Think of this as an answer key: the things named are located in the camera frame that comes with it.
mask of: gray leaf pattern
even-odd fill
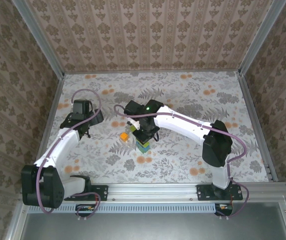
[[[234,87],[222,89],[221,85]],[[149,151],[141,153],[126,118],[117,116],[113,110],[115,104],[125,106],[130,100],[146,104],[155,99],[198,120],[223,121],[228,131],[244,140],[248,147],[247,155],[230,165],[234,179],[242,182],[267,181],[234,72],[66,75],[49,144],[55,139],[59,125],[72,111],[72,94],[82,88],[94,89],[100,95],[104,121],[90,127],[91,138],[81,139],[63,163],[61,172],[90,176],[92,182],[97,184],[211,182],[211,169],[202,160],[202,147],[198,143],[162,128],[159,142],[150,140]],[[95,107],[98,105],[95,96],[88,92],[79,92],[77,98],[91,100]],[[129,135],[126,142],[119,138],[121,133]],[[241,145],[234,140],[230,157],[241,152]],[[8,182],[9,179],[0,176],[0,184],[5,186]]]

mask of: yellow block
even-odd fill
[[[121,140],[123,140],[124,142],[126,142],[129,138],[128,134],[123,132],[122,134],[120,134],[119,136],[121,138]]]

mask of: floral wallpaper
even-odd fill
[[[58,80],[10,0],[0,0],[0,239],[34,162]]]
[[[279,180],[286,181],[286,4],[246,80]]]
[[[272,0],[28,0],[69,73],[237,69]]]
[[[81,88],[98,92],[104,121],[90,127],[59,169],[66,175],[87,175],[93,183],[199,183],[211,182],[212,173],[202,160],[202,147],[191,139],[167,129],[159,131],[159,142],[150,140],[143,154],[136,145],[124,117],[113,106],[130,100],[146,104],[156,99],[187,116],[225,122],[228,131],[242,138],[247,155],[231,164],[232,176],[242,182],[268,181],[255,135],[235,72],[162,72],[66,75],[49,144],[59,125],[72,111],[71,96]],[[95,96],[80,92],[75,99]],[[127,142],[120,140],[126,132]],[[234,141],[231,156],[242,152]]]

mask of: purple cable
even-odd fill
[[[41,210],[43,211],[43,213],[45,214],[50,214],[54,209],[52,208],[50,211],[47,211],[44,206],[43,206],[43,203],[42,203],[42,198],[41,198],[41,194],[40,194],[40,188],[39,188],[39,182],[40,182],[40,179],[41,179],[41,172],[42,172],[42,169],[43,169],[43,166],[45,165],[46,163],[46,160],[50,157],[50,155],[52,154],[52,152],[54,151],[55,147],[58,145],[58,143],[63,139],[64,136],[66,136],[70,131],[72,131],[74,128],[78,127],[79,125],[81,124],[84,124],[88,121],[90,121],[91,119],[93,119],[94,117],[96,117],[96,115],[99,113],[99,111],[101,110],[101,107],[102,107],[102,101],[101,101],[101,98],[99,97],[99,95],[91,90],[91,89],[88,89],[88,88],[83,88],[83,89],[79,89],[77,90],[76,92],[74,92],[73,96],[72,96],[72,103],[74,102],[74,96],[79,93],[80,91],[89,91],[89,92],[92,92],[93,94],[96,95],[96,97],[98,98],[98,101],[99,101],[99,106],[98,106],[98,109],[97,109],[97,112],[94,113],[94,115],[92,115],[90,118],[86,119],[86,120],[83,120],[79,123],[77,123],[76,125],[72,126],[70,129],[68,129],[66,132],[64,132],[62,134],[62,136],[54,143],[54,145],[52,146],[52,148],[48,151],[46,157],[44,158],[42,164],[40,165],[39,169],[38,169],[38,172],[37,172],[37,176],[36,176],[36,195],[37,195],[37,201],[38,201],[38,204],[39,204],[39,207],[41,208]]]
[[[178,119],[182,119],[182,120],[184,120],[184,121],[186,121],[186,122],[188,122],[190,124],[194,124],[194,125],[196,125],[198,127],[202,127],[202,128],[214,131],[214,132],[218,132],[219,134],[224,134],[226,136],[229,136],[229,137],[237,140],[243,146],[244,151],[243,151],[242,154],[240,154],[238,156],[235,156],[235,157],[231,158],[230,160],[228,160],[226,162],[227,163],[227,175],[228,175],[228,178],[231,180],[232,183],[237,184],[237,185],[241,186],[242,188],[244,188],[246,190],[247,196],[246,196],[246,198],[244,200],[244,203],[243,203],[242,207],[236,213],[234,213],[234,214],[232,214],[232,215],[230,215],[228,217],[231,218],[233,216],[238,215],[239,212],[245,207],[245,205],[246,205],[246,203],[248,201],[248,198],[249,198],[249,191],[248,191],[247,187],[245,187],[244,185],[242,185],[242,184],[240,184],[238,182],[235,182],[231,178],[231,172],[230,172],[230,167],[229,167],[229,163],[231,161],[234,161],[236,159],[240,159],[241,157],[243,157],[246,154],[246,145],[240,138],[238,138],[237,136],[234,136],[234,135],[232,135],[232,134],[230,134],[228,132],[221,131],[221,130],[218,130],[218,129],[215,129],[215,128],[211,128],[209,126],[204,126],[204,125],[202,125],[200,123],[194,122],[194,121],[192,121],[190,119],[187,119],[187,118],[185,118],[183,116],[179,116],[179,115],[176,115],[176,114],[172,114],[172,113],[168,113],[168,112],[157,112],[157,113],[148,113],[148,114],[140,114],[140,115],[126,115],[126,114],[123,114],[123,113],[120,113],[119,111],[117,111],[117,109],[116,109],[117,107],[120,107],[123,110],[125,110],[125,108],[123,106],[119,105],[119,104],[114,105],[114,112],[117,115],[122,116],[122,117],[126,117],[126,118],[143,118],[143,117],[151,117],[151,116],[157,116],[157,115],[166,115],[166,116],[171,116],[171,117],[175,117],[175,118],[178,118]]]
[[[86,192],[86,193],[78,193],[78,194],[74,194],[73,196],[75,196],[75,197],[81,197],[81,196],[86,196],[86,195],[95,195],[96,197],[98,197],[98,203],[97,203],[97,205],[96,205],[96,207],[95,207],[95,209],[92,211],[92,213],[91,214],[89,214],[86,218],[90,218],[90,217],[92,217],[94,214],[95,214],[95,212],[98,210],[98,207],[99,207],[99,205],[101,204],[101,196],[99,195],[99,194],[97,194],[96,192]],[[78,216],[78,217],[81,217],[81,216],[79,216],[79,211],[80,211],[80,209],[83,209],[83,208],[86,208],[86,206],[81,206],[81,207],[79,207],[78,209],[77,209],[77,212],[76,212],[76,215]]]

